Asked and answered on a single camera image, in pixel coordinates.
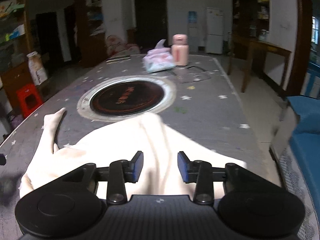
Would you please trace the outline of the blue sofa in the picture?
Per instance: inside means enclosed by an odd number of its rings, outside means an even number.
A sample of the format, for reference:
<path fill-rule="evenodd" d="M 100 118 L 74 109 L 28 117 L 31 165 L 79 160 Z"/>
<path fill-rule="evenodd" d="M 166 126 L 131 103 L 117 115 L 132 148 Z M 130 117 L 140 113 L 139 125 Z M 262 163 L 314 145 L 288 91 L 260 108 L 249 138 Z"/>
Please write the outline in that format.
<path fill-rule="evenodd" d="M 269 151 L 287 188 L 319 210 L 319 100 L 286 99 Z"/>

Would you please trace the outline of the dark wooden side table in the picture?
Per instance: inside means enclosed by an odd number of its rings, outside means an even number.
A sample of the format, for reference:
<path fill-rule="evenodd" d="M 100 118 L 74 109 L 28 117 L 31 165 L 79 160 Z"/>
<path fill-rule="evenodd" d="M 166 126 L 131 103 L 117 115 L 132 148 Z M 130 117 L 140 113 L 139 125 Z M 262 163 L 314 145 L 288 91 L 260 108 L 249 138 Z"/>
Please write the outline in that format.
<path fill-rule="evenodd" d="M 243 68 L 244 78 L 241 85 L 241 92 L 244 93 L 249 85 L 252 74 L 257 74 L 259 78 L 267 82 L 271 88 L 279 95 L 284 94 L 283 85 L 289 66 L 291 51 L 281 48 L 275 44 L 259 41 L 256 38 L 242 37 L 238 34 L 231 35 L 230 55 L 227 74 L 231 75 L 233 71 L 234 47 L 236 44 L 247 47 L 246 63 Z M 280 84 L 276 84 L 265 73 L 266 58 L 268 54 L 274 54 L 282 57 L 284 60 L 284 69 L 281 74 Z"/>

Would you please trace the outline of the round black induction cooktop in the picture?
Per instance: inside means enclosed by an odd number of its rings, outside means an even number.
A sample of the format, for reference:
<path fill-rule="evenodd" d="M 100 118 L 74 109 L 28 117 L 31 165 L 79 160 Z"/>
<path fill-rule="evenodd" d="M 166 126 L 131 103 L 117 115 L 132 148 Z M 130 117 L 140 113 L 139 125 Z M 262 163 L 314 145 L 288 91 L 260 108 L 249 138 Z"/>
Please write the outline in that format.
<path fill-rule="evenodd" d="M 118 122 L 146 112 L 160 113 L 174 103 L 176 93 L 176 85 L 164 77 L 120 76 L 86 91 L 76 109 L 92 121 Z"/>

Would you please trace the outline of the soft tissue pack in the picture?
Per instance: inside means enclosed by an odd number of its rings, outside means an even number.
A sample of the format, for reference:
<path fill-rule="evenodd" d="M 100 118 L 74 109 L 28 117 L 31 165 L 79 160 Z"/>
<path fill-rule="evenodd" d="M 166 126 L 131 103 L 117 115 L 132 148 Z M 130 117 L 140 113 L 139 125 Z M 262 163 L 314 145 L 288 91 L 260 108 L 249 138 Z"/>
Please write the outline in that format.
<path fill-rule="evenodd" d="M 170 48 L 165 47 L 165 39 L 160 40 L 154 49 L 143 57 L 143 66 L 148 73 L 160 72 L 176 67 Z"/>

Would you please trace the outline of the dark wooden shelf cabinet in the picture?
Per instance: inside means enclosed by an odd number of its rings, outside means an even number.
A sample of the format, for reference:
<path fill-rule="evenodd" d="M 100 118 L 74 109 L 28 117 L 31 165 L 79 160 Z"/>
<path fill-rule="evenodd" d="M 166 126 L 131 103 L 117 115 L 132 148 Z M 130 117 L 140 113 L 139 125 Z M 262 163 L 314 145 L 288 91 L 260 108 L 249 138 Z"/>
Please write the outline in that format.
<path fill-rule="evenodd" d="M 107 59 L 102 0 L 76 0 L 80 65 L 94 67 Z"/>

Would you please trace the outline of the dark wooden door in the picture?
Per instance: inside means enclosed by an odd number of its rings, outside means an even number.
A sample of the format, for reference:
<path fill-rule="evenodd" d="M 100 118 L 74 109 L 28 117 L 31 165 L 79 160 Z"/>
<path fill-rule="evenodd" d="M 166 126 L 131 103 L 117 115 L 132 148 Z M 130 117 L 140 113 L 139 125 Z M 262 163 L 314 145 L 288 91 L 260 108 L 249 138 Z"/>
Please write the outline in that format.
<path fill-rule="evenodd" d="M 168 44 L 167 0 L 134 0 L 137 43 L 143 51 L 155 48 L 165 39 Z"/>

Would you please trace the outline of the pink thermos bottle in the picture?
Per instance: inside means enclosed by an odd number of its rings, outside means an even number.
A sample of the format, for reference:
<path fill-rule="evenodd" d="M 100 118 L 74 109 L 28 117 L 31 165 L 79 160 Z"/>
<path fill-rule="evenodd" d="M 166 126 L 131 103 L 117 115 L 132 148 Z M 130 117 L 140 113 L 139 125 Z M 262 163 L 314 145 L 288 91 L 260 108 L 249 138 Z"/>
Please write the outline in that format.
<path fill-rule="evenodd" d="M 188 65 L 189 46 L 187 35 L 176 34 L 172 37 L 171 53 L 176 66 Z"/>

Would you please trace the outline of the white refrigerator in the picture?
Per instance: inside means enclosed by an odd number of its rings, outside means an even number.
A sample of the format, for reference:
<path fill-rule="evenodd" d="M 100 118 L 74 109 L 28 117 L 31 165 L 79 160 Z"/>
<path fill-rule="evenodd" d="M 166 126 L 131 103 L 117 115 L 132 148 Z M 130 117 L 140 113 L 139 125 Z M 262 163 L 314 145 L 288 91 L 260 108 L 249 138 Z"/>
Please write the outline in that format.
<path fill-rule="evenodd" d="M 206 9 L 206 53 L 222 54 L 224 13 L 220 9 Z"/>

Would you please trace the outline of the clear glasses on table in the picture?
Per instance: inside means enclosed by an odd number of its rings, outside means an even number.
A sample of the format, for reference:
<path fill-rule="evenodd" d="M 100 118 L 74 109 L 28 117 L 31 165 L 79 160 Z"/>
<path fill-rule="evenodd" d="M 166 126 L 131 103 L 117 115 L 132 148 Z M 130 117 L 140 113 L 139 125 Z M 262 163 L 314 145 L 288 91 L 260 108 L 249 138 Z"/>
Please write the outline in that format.
<path fill-rule="evenodd" d="M 179 83 L 194 83 L 211 79 L 211 75 L 199 66 L 175 67 L 172 71 Z"/>

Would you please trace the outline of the water dispenser with blue bottle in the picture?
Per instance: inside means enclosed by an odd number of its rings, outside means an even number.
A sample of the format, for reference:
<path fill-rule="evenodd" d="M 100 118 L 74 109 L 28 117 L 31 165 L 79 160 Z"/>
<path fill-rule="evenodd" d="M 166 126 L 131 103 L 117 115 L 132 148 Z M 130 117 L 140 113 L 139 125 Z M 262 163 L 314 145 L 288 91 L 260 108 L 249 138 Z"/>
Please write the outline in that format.
<path fill-rule="evenodd" d="M 197 12 L 189 11 L 188 12 L 188 42 L 189 50 L 196 52 L 198 51 L 198 26 L 197 26 Z"/>

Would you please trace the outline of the red plastic stool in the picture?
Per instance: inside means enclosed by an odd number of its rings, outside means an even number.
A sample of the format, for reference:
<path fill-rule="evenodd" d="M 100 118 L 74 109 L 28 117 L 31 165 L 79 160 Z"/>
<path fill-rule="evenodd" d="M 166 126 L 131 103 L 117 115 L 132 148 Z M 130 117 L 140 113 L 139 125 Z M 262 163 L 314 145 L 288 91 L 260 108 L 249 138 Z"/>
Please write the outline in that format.
<path fill-rule="evenodd" d="M 37 88 L 32 83 L 26 84 L 16 91 L 22 116 L 27 118 L 43 104 Z"/>

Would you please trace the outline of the tall dark display cabinet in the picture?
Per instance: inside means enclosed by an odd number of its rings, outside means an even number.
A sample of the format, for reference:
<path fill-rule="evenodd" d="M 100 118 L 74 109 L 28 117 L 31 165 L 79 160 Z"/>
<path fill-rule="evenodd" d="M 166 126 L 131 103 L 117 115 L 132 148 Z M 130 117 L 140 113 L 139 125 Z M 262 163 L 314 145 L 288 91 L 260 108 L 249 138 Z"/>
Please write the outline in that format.
<path fill-rule="evenodd" d="M 270 0 L 232 0 L 232 34 L 259 37 L 269 32 Z"/>

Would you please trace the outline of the white paper sack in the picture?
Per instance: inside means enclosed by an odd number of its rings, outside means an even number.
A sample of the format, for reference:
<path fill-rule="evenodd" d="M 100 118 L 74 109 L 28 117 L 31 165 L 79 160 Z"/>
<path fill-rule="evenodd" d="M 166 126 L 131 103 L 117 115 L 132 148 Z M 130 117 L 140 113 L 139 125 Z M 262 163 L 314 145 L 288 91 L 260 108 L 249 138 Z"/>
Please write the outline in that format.
<path fill-rule="evenodd" d="M 41 56 L 37 51 L 33 51 L 27 55 L 27 58 L 29 72 L 34 85 L 39 86 L 48 79 L 46 70 L 42 64 Z"/>

